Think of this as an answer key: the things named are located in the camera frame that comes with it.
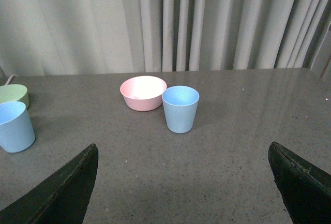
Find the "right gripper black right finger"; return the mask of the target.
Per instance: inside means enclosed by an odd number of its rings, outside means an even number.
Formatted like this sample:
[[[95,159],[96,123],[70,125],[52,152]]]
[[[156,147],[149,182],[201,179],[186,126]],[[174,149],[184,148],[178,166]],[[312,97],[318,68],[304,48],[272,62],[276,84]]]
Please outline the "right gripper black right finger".
[[[330,223],[330,174],[277,142],[268,161],[292,222]]]

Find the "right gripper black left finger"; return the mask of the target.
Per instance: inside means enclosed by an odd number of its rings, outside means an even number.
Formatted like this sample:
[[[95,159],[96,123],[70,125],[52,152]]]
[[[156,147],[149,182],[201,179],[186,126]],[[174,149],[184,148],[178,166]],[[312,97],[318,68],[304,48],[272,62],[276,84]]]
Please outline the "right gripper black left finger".
[[[1,211],[1,223],[82,223],[94,189],[98,148],[89,145]]]

